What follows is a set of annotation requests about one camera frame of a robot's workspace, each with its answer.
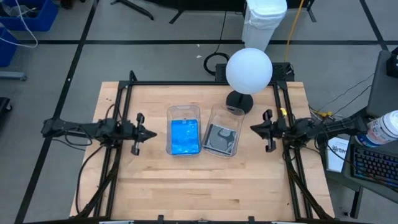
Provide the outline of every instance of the blue crate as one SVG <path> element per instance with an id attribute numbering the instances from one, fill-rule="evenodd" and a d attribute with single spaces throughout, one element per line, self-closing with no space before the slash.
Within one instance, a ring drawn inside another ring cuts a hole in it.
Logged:
<path id="1" fill-rule="evenodd" d="M 3 0 L 3 3 L 12 7 L 16 6 L 15 0 Z M 35 18 L 26 18 L 24 21 L 31 31 L 48 31 L 58 14 L 57 6 L 51 0 L 18 0 L 19 5 L 40 9 Z M 26 30 L 20 17 L 0 17 L 0 22 L 9 30 Z"/>
<path id="2" fill-rule="evenodd" d="M 18 40 L 4 27 L 0 27 L 0 37 L 12 43 L 18 43 Z M 6 67 L 11 63 L 16 50 L 16 45 L 0 40 L 0 67 Z"/>

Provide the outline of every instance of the black keyboard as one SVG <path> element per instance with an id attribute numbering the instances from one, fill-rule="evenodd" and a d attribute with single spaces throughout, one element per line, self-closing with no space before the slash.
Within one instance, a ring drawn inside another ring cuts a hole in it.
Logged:
<path id="1" fill-rule="evenodd" d="M 355 148 L 351 153 L 355 166 L 351 168 L 351 175 L 380 184 L 374 180 L 381 180 L 385 184 L 398 188 L 398 157 Z"/>

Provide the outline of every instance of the wooden table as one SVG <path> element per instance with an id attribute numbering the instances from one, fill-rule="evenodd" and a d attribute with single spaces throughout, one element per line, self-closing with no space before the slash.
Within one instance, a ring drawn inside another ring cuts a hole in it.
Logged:
<path id="1" fill-rule="evenodd" d="M 303 83 L 288 84 L 295 117 L 309 117 Z M 103 119 L 106 110 L 114 103 L 117 87 L 117 82 L 102 84 L 95 121 Z M 277 114 L 272 87 L 253 95 L 254 106 L 244 119 L 238 153 L 234 157 L 223 159 L 202 151 L 197 157 L 176 158 L 165 151 L 166 110 L 169 106 L 198 105 L 203 135 L 211 107 L 225 103 L 231 90 L 230 86 L 157 85 L 132 88 L 128 118 L 134 121 L 136 114 L 141 112 L 146 117 L 144 126 L 155 131 L 157 137 L 140 145 L 140 156 L 130 153 L 132 141 L 124 141 L 113 220 L 156 220 L 158 215 L 164 215 L 166 220 L 247 221 L 248 216 L 254 216 L 256 221 L 294 220 L 286 166 L 281 156 L 281 141 L 277 141 L 274 152 L 266 153 L 267 142 L 249 128 L 262 122 L 266 109 L 272 109 Z M 85 159 L 96 148 L 97 142 L 87 147 Z M 103 149 L 95 155 L 83 171 L 80 208 L 97 189 L 104 152 Z M 309 191 L 334 217 L 320 156 L 303 149 L 302 160 Z M 298 188 L 297 192 L 304 217 L 302 195 Z M 107 198 L 106 192 L 101 214 L 104 214 Z M 72 205 L 71 215 L 75 212 Z"/>

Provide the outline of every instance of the floor tile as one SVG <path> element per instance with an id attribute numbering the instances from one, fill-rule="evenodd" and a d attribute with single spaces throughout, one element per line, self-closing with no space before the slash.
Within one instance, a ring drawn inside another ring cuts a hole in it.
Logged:
<path id="1" fill-rule="evenodd" d="M 80 40 L 93 0 L 74 1 L 73 9 L 58 9 L 58 15 L 48 32 L 33 32 L 38 40 Z M 33 40 L 27 31 L 12 31 L 19 40 Z"/>
<path id="2" fill-rule="evenodd" d="M 6 180 L 0 182 L 1 223 L 14 222 L 44 141 L 40 133 L 43 121 L 53 115 L 75 50 L 76 46 L 72 45 L 40 45 L 36 49 L 20 47 L 10 67 L 0 69 L 28 75 L 26 82 L 0 80 L 0 96 L 9 97 L 13 105 L 0 135 L 0 178 Z M 58 167 L 54 165 L 48 169 L 56 170 Z M 57 182 L 48 186 L 51 190 L 63 188 Z M 53 198 L 41 200 L 32 206 L 41 207 L 48 203 L 52 205 L 48 214 L 56 213 L 58 203 L 65 199 L 62 191 L 58 193 L 59 201 L 54 202 Z"/>
<path id="3" fill-rule="evenodd" d="M 51 143 L 25 222 L 60 220 L 69 217 L 83 156 L 83 151 L 72 149 L 59 142 Z"/>
<path id="4" fill-rule="evenodd" d="M 288 61 L 294 66 L 296 81 L 304 82 L 308 102 L 317 110 L 374 73 L 380 50 L 378 45 L 291 45 Z M 285 46 L 270 45 L 266 53 L 273 62 L 283 61 Z M 336 112 L 371 83 L 369 78 L 323 110 Z M 339 114 L 349 116 L 365 107 L 369 92 Z"/>
<path id="5" fill-rule="evenodd" d="M 384 40 L 398 40 L 396 17 L 398 1 L 366 0 L 374 21 Z"/>
<path id="6" fill-rule="evenodd" d="M 214 80 L 215 78 L 203 68 L 203 61 L 216 47 L 216 45 L 199 47 L 197 45 L 86 45 L 61 117 L 78 122 L 91 122 L 101 83 L 127 80 L 130 70 L 134 71 L 138 80 Z M 232 55 L 241 48 L 242 45 L 221 45 L 219 51 Z M 217 62 L 225 63 L 225 59 L 215 57 L 209 61 L 208 67 L 214 70 Z"/>
<path id="7" fill-rule="evenodd" d="M 359 1 L 319 0 L 312 11 L 317 22 L 312 22 L 302 10 L 292 40 L 376 40 Z M 272 39 L 287 40 L 297 9 L 289 9 L 276 28 Z"/>
<path id="8" fill-rule="evenodd" d="M 148 10 L 154 17 L 139 14 L 118 3 L 100 1 L 96 10 L 88 40 L 182 40 L 219 39 L 224 12 L 185 11 L 174 24 L 169 21 L 177 10 L 161 7 L 151 2 L 132 1 Z M 243 17 L 228 12 L 224 27 L 224 39 L 241 39 Z"/>

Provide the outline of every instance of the lamp base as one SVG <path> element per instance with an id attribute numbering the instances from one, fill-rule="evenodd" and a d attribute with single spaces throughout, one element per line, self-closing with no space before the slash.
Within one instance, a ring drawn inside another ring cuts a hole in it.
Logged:
<path id="1" fill-rule="evenodd" d="M 251 97 L 251 95 L 238 93 L 237 91 L 232 91 L 226 97 L 226 105 L 239 108 L 247 114 L 253 107 L 253 97 Z"/>

